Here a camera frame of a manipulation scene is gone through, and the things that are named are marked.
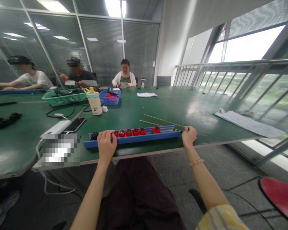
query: red chair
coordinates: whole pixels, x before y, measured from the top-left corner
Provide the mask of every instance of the red chair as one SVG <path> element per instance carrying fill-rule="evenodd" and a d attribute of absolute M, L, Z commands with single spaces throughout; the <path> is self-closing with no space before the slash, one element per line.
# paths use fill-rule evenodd
<path fill-rule="evenodd" d="M 288 184 L 264 177 L 258 180 L 258 186 L 271 205 L 288 220 Z"/>

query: dark pants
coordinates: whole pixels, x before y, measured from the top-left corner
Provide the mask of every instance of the dark pants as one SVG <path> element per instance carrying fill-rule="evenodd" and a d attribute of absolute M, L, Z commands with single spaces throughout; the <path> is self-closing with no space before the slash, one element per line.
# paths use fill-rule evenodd
<path fill-rule="evenodd" d="M 121 178 L 102 199 L 97 229 L 186 229 L 148 157 L 120 160 Z"/>

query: bracelet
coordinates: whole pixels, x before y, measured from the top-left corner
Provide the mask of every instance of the bracelet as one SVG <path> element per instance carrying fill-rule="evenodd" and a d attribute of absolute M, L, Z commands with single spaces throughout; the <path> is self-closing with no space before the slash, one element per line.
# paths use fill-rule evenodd
<path fill-rule="evenodd" d="M 197 161 L 193 161 L 192 163 L 190 163 L 189 165 L 192 166 L 192 165 L 197 165 L 199 163 L 203 163 L 204 160 L 203 159 L 200 159 L 200 160 L 197 160 Z"/>

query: striped sleeve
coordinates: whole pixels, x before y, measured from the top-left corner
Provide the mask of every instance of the striped sleeve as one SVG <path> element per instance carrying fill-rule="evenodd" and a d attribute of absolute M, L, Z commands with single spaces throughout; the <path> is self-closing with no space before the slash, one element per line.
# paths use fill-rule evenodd
<path fill-rule="evenodd" d="M 240 220 L 232 206 L 223 204 L 211 208 L 201 221 L 196 230 L 249 230 Z"/>

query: chopstick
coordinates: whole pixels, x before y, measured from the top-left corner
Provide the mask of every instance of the chopstick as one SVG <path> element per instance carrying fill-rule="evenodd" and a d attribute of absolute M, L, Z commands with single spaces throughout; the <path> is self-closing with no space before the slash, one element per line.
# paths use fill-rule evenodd
<path fill-rule="evenodd" d="M 180 127 L 183 127 L 184 128 L 184 126 L 181 126 L 181 125 L 178 125 L 178 124 L 175 124 L 175 123 L 172 123 L 172 122 L 169 122 L 169 121 L 166 121 L 166 122 L 168 122 L 168 123 L 171 123 L 171 124 L 173 124 L 173 125 L 177 125 L 177 126 L 180 126 Z"/>
<path fill-rule="evenodd" d="M 145 122 L 145 123 L 148 123 L 148 124 L 151 124 L 151 125 L 154 125 L 154 126 L 162 126 L 162 125 L 158 125 L 158 124 L 155 124 L 155 123 L 151 123 L 151 122 L 148 122 L 148 121 L 143 121 L 143 120 L 139 120 L 139 121 L 142 121 L 142 122 Z M 173 129 L 174 131 L 180 131 L 181 133 L 183 133 L 183 131 L 179 130 L 179 129 Z"/>

